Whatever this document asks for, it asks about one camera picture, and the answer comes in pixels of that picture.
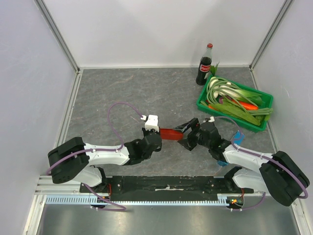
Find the red paper box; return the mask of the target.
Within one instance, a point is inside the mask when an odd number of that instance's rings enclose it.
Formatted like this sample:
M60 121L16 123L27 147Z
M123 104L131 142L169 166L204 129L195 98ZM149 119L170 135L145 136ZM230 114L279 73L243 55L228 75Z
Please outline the red paper box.
M179 141L183 139L183 133L174 129L160 128L162 140Z

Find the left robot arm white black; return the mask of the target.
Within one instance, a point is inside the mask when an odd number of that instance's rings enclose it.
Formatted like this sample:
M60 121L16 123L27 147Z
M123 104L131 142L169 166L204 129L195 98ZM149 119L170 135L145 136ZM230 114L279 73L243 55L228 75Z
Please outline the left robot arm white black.
M142 131L142 139L126 142L122 147L92 145L74 137L48 153L47 174L54 184L77 181L103 192L108 184L101 165L136 165L161 150L159 131L145 128Z

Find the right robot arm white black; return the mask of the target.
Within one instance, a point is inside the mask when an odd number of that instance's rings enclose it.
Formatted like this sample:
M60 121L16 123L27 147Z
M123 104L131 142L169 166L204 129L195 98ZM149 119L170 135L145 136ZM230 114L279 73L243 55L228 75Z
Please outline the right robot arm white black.
M287 153L261 153L243 148L234 141L223 139L214 121L214 117L203 122L193 118L174 130L181 133L190 130L186 138L179 140L189 151L201 145L215 160L237 165L224 180L228 192L250 188L269 194L283 206L290 206L296 199L308 198L306 189L310 181Z

